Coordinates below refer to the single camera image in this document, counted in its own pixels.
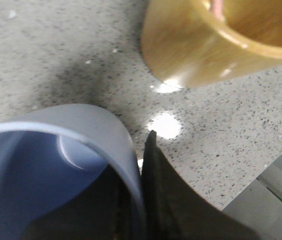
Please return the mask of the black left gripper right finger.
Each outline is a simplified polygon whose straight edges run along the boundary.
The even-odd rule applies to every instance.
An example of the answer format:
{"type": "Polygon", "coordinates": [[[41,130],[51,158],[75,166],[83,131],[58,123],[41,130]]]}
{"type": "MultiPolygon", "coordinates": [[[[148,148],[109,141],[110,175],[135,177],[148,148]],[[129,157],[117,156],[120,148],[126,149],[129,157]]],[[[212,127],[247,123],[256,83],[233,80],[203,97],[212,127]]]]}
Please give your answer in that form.
{"type": "Polygon", "coordinates": [[[258,240],[259,235],[210,205],[176,172],[151,131],[142,188],[150,240],[258,240]]]}

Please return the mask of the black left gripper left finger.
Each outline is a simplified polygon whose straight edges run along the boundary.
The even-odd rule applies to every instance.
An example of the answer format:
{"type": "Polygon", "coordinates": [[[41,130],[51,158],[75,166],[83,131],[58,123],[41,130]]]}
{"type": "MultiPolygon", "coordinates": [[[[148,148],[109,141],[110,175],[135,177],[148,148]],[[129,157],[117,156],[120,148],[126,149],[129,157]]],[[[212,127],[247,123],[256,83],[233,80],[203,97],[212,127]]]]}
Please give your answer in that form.
{"type": "Polygon", "coordinates": [[[131,197],[118,174],[107,167],[83,192],[32,221],[25,240],[129,240],[131,197]]]}

